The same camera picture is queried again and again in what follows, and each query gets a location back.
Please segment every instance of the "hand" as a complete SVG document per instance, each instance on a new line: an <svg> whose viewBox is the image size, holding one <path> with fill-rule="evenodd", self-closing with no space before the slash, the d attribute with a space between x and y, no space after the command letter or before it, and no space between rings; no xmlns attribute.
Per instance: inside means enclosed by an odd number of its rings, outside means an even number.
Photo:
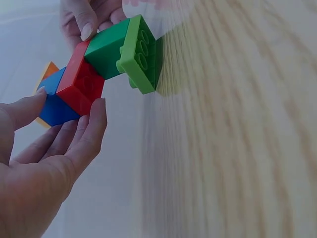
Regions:
<svg viewBox="0 0 317 238"><path fill-rule="evenodd" d="M0 237L39 238L75 181L98 155L107 126L104 99L90 116L50 128L10 160L14 131L40 113L45 91L0 104Z"/></svg>
<svg viewBox="0 0 317 238"><path fill-rule="evenodd" d="M61 0L60 7L61 30L73 50L126 18L122 0Z"/></svg>

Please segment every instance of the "table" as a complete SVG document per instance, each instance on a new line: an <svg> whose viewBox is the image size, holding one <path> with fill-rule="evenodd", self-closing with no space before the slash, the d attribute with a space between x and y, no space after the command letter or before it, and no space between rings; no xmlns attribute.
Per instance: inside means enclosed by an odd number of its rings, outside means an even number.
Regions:
<svg viewBox="0 0 317 238"><path fill-rule="evenodd" d="M144 11L166 35L135 237L316 237L317 2L179 1Z"/></svg>

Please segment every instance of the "blue block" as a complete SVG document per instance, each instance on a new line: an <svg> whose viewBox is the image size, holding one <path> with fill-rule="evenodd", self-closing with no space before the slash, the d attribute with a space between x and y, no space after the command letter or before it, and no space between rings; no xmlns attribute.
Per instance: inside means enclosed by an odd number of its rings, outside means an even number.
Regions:
<svg viewBox="0 0 317 238"><path fill-rule="evenodd" d="M80 118L80 116L56 94L65 69L66 67L46 78L38 87L41 88L44 86L47 93L46 101L39 118L50 126L60 125L67 121Z"/></svg>

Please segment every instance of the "red block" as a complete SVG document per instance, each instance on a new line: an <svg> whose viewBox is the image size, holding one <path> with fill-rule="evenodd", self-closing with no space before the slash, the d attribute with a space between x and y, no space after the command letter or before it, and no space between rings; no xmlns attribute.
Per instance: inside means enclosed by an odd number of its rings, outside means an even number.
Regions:
<svg viewBox="0 0 317 238"><path fill-rule="evenodd" d="M56 94L79 115L88 115L95 99L102 94L105 80L84 59L88 42L77 45Z"/></svg>

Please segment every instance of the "fingernail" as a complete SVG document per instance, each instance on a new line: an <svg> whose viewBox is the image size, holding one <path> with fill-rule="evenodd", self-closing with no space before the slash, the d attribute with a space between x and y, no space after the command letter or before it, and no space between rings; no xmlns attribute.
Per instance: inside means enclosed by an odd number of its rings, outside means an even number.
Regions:
<svg viewBox="0 0 317 238"><path fill-rule="evenodd" d="M91 23L87 23L84 27L83 30L81 32L81 39L83 41L86 41L92 34L93 32L93 26L91 25Z"/></svg>
<svg viewBox="0 0 317 238"><path fill-rule="evenodd" d="M45 86L42 86L41 88L39 88L35 94L41 94L45 92Z"/></svg>

